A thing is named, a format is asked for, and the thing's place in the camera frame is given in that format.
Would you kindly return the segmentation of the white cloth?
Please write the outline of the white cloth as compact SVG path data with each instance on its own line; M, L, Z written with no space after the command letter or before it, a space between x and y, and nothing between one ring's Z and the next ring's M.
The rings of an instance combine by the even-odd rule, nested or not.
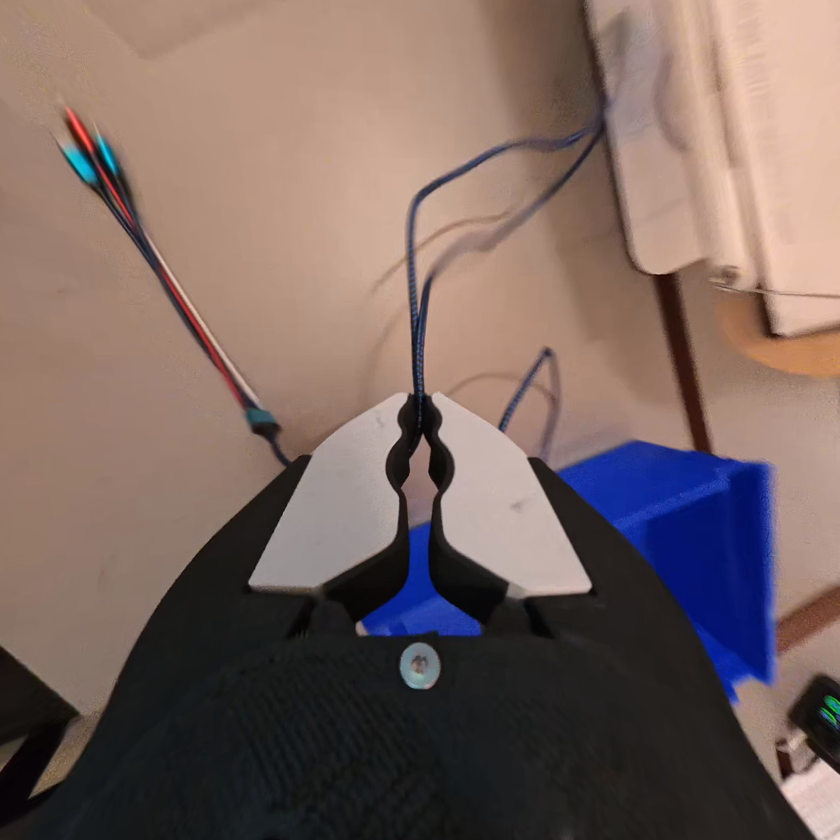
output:
M584 3L633 265L838 329L839 2Z

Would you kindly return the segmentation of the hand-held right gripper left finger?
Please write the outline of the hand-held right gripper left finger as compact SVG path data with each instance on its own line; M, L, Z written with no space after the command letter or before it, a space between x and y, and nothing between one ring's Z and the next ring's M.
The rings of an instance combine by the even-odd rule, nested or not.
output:
M306 460L249 580L256 592L341 604L355 622L410 571L403 485L414 399L396 393L342 425Z

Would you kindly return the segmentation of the blue plastic bin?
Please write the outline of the blue plastic bin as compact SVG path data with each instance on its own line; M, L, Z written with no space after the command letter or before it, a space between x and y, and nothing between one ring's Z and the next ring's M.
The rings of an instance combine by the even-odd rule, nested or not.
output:
M524 490L525 455L493 432L477 444L432 444L429 475L444 502L467 503L489 479L487 499L513 478ZM631 442L567 467L560 478L605 515L646 559L690 620L729 701L736 685L774 672L772 475L768 465ZM429 573L432 522L409 533L403 588L362 619L375 636L478 636L479 622L437 593Z

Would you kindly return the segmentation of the round wooden stool seat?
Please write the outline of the round wooden stool seat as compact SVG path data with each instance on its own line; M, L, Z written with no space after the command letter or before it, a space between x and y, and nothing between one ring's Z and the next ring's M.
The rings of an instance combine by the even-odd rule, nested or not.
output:
M838 380L839 331L794 337L772 335L764 306L744 295L721 295L715 307L720 331L742 356L775 371Z

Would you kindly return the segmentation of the black stand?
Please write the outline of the black stand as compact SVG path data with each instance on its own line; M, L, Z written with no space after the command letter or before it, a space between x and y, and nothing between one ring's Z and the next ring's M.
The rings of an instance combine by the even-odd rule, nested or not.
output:
M14 822L44 798L33 795L79 711L1 649L1 745L18 746L1 771L1 825Z

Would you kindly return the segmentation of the black device with green lights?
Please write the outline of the black device with green lights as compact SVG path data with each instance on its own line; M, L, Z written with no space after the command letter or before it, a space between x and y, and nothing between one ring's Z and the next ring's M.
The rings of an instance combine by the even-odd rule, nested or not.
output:
M788 720L805 735L815 756L839 774L839 683L816 675L789 710Z

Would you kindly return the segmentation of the dark wooden leg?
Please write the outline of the dark wooden leg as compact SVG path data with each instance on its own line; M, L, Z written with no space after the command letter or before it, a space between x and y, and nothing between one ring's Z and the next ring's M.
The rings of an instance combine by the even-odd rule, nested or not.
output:
M700 389L679 277L677 274L657 275L653 277L653 282L692 446L697 451L712 454L706 406Z

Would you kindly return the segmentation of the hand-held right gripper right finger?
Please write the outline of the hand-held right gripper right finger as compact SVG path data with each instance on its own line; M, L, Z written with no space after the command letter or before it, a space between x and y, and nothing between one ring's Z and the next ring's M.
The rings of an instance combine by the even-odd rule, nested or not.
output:
M591 594L523 450L442 393L426 398L424 416L437 490L427 544L437 592L483 624L505 602Z

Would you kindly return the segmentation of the white printed paper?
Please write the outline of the white printed paper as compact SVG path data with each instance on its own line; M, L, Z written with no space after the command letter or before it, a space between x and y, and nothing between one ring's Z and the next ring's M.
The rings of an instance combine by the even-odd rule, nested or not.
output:
M786 800L817 839L839 838L839 775L818 760L781 784Z

